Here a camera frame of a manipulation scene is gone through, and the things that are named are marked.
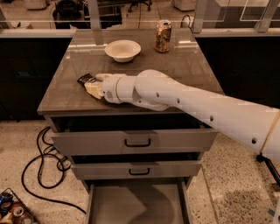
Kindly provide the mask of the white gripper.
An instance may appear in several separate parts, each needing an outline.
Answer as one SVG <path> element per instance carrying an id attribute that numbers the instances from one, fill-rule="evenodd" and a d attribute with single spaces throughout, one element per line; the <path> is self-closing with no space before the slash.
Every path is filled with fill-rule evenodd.
<path id="1" fill-rule="evenodd" d="M 120 104 L 116 88 L 118 81 L 123 76 L 124 73 L 98 73 L 95 78 L 102 83 L 86 83 L 85 89 L 96 99 L 101 99 L 104 96 L 107 102 Z"/>

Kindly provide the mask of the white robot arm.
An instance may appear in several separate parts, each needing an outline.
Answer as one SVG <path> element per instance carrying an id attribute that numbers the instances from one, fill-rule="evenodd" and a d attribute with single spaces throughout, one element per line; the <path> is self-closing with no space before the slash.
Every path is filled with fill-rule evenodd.
<path id="1" fill-rule="evenodd" d="M 174 107 L 258 153 L 275 179 L 280 161 L 280 109 L 190 87 L 157 70 L 136 76 L 87 74 L 81 83 L 97 99 L 164 111 Z"/>

